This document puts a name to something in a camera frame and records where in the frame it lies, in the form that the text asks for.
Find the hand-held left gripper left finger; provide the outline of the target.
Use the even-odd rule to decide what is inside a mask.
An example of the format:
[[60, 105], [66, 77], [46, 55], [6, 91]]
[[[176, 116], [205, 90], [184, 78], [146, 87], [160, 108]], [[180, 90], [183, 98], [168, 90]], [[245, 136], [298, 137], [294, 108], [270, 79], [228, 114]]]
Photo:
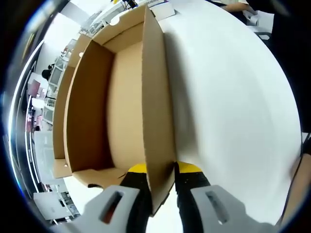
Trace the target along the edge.
[[144, 233], [152, 213], [147, 167], [131, 167], [120, 185], [92, 199], [70, 224], [71, 233]]

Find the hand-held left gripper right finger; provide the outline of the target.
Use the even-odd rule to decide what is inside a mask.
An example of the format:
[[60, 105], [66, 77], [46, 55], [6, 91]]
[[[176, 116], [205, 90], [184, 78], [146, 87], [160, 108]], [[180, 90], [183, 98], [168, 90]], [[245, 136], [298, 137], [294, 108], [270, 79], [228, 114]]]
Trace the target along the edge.
[[185, 233], [271, 233], [273, 226], [251, 218], [245, 205], [211, 185], [196, 165], [175, 162], [177, 207]]

